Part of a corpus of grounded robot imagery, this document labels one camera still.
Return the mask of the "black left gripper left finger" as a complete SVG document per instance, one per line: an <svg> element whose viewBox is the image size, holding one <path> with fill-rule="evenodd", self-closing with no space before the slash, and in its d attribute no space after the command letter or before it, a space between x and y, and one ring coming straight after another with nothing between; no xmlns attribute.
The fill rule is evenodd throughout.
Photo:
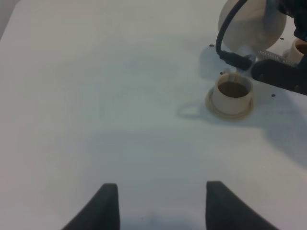
<svg viewBox="0 0 307 230"><path fill-rule="evenodd" d="M64 227L65 230L119 230L118 186L103 184L86 206Z"/></svg>

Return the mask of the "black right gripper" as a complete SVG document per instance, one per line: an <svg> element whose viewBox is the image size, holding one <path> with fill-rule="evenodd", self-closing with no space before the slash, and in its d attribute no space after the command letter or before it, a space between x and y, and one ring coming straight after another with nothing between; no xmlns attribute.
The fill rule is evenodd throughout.
<svg viewBox="0 0 307 230"><path fill-rule="evenodd" d="M272 0L276 9L294 20L294 36L307 42L307 2L305 0ZM307 94L307 54L297 67L288 66L273 60L257 62L251 69L254 80L286 89L292 92Z"/></svg>

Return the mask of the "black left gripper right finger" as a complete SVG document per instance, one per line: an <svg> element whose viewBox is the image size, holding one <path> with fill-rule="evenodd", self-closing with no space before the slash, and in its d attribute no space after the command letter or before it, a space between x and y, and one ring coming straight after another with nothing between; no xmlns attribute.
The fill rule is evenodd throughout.
<svg viewBox="0 0 307 230"><path fill-rule="evenodd" d="M206 229L275 230L277 229L239 199L220 181L206 184Z"/></svg>

